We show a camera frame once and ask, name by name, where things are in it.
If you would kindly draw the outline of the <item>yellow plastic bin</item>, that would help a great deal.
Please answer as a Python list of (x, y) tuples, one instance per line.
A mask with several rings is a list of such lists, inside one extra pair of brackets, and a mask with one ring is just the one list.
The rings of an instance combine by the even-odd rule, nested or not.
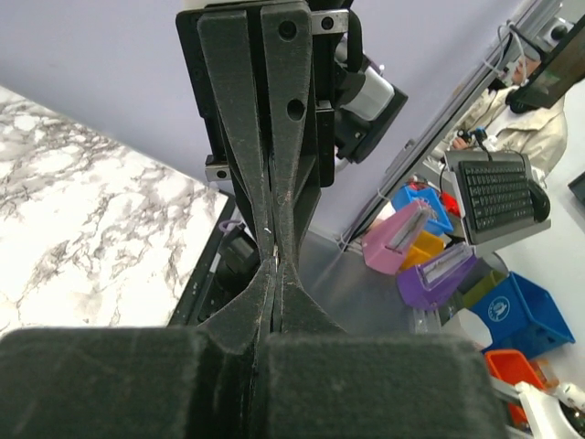
[(414, 265), (429, 261), (443, 252), (444, 246), (442, 238), (423, 230), (410, 246), (400, 270), (405, 271)]

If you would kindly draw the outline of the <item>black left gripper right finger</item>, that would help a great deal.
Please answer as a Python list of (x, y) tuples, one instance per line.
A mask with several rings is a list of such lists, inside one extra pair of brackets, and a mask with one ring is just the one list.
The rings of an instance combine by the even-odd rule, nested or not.
[(267, 438), (503, 438), (472, 344), (412, 335), (394, 282), (361, 262), (305, 260), (310, 300), (268, 342)]

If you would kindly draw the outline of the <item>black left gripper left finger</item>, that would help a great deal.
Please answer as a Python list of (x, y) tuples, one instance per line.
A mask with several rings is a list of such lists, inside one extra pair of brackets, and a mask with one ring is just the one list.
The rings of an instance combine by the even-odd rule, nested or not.
[(198, 327), (29, 328), (1, 341), (4, 438), (262, 438), (276, 266)]

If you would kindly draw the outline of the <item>dark computer monitor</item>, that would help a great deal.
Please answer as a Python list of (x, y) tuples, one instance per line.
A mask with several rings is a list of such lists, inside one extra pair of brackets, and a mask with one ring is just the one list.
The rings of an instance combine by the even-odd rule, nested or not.
[(539, 66), (506, 102), (515, 113), (551, 109), (576, 83), (584, 79), (584, 16), (577, 22), (550, 19), (535, 42), (520, 35), (538, 54)]

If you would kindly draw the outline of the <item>purple gripper finger part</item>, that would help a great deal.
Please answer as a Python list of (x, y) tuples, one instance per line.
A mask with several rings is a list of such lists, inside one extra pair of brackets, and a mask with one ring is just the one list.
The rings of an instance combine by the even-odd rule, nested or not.
[(406, 305), (433, 311), (444, 305), (477, 263), (473, 247), (460, 242), (426, 263), (397, 276), (397, 287)]

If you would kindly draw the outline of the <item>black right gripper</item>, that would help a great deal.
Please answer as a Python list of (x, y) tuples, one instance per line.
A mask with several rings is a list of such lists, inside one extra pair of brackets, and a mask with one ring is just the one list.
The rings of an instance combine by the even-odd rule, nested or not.
[(210, 144), (207, 179), (232, 184), (271, 265), (273, 224), (280, 262), (292, 262), (293, 224), (311, 220), (334, 180), (350, 73), (335, 51), (349, 21), (347, 1), (187, 1), (175, 19)]

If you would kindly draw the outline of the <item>black table front rail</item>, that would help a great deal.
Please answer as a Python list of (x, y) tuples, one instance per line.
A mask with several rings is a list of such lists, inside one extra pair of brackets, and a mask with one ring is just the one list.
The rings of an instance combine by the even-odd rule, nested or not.
[(248, 286), (259, 264), (256, 242), (228, 196), (168, 325), (208, 320)]

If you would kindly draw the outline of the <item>black computer keyboard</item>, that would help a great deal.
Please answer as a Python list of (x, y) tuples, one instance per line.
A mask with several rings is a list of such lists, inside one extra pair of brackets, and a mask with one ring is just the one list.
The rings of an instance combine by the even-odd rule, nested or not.
[(465, 223), (478, 243), (548, 219), (550, 201), (522, 161), (465, 160), (458, 164)]

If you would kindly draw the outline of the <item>pink gripper finger part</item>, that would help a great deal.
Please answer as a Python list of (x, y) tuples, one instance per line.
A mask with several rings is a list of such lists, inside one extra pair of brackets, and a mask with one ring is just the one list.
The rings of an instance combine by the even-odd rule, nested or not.
[(362, 239), (366, 266), (379, 273), (396, 274), (430, 216), (431, 206), (415, 199), (370, 230)]

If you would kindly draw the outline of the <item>seated person beige jacket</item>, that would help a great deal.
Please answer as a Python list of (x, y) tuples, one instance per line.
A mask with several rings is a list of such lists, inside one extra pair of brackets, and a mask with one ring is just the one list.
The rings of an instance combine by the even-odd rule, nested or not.
[(457, 133), (478, 127), (495, 138), (494, 150), (513, 150), (528, 157), (532, 167), (547, 177), (565, 153), (568, 127), (564, 113), (565, 99), (551, 108), (525, 113), (513, 112), (506, 103), (508, 95), (536, 70), (536, 54), (521, 57), (512, 75), (512, 85), (499, 91), (485, 90), (441, 141), (448, 150), (463, 150), (469, 145)]

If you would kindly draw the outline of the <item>orange plastic bin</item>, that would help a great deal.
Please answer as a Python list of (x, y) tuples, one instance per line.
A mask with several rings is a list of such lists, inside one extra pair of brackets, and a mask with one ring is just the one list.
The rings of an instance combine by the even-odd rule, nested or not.
[(539, 390), (545, 386), (525, 355), (515, 349), (494, 349), (484, 353), (490, 374), (507, 384), (528, 383)]

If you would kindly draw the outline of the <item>blue plastic bin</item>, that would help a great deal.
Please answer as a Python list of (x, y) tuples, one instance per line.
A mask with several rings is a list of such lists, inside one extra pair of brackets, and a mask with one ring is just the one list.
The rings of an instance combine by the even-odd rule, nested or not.
[(509, 275), (471, 307), (488, 327), (494, 349), (515, 349), (527, 359), (575, 342), (548, 290), (519, 275)]

